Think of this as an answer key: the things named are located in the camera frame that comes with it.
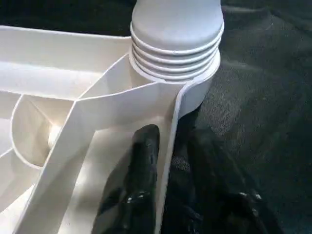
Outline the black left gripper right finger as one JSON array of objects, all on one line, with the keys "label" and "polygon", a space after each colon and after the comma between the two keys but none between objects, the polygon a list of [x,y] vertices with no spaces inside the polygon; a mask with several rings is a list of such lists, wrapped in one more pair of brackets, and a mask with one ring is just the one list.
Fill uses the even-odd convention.
[{"label": "black left gripper right finger", "polygon": [[211,129],[192,130],[187,152],[202,233],[283,233],[260,189]]}]

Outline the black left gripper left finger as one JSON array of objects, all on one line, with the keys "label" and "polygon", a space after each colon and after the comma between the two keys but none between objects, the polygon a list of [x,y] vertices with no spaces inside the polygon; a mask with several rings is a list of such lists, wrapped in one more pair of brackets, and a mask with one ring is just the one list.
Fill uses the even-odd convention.
[{"label": "black left gripper left finger", "polygon": [[123,184],[101,201],[92,233],[154,233],[159,144],[157,125],[148,124],[135,131]]}]

